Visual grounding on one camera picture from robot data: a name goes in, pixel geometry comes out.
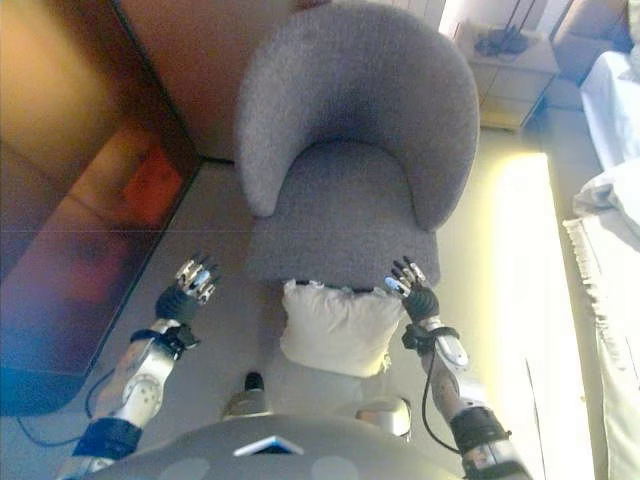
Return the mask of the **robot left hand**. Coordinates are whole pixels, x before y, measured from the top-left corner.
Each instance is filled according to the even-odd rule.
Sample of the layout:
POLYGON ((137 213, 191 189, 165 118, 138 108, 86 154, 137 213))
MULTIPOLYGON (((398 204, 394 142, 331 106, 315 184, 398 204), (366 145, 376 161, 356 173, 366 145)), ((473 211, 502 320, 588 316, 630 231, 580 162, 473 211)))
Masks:
POLYGON ((194 255, 178 269, 155 304, 158 319, 191 322, 213 295, 220 281, 218 265, 209 255, 194 255))

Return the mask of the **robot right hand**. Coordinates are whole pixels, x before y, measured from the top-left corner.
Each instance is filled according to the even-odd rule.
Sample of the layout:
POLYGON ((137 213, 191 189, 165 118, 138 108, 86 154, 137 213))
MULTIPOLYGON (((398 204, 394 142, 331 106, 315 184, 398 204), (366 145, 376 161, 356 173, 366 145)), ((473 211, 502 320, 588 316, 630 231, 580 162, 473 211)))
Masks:
POLYGON ((440 313, 438 298, 422 269, 409 257, 392 262, 391 274, 384 278, 385 285, 400 296, 402 305, 412 323, 418 324, 440 313))

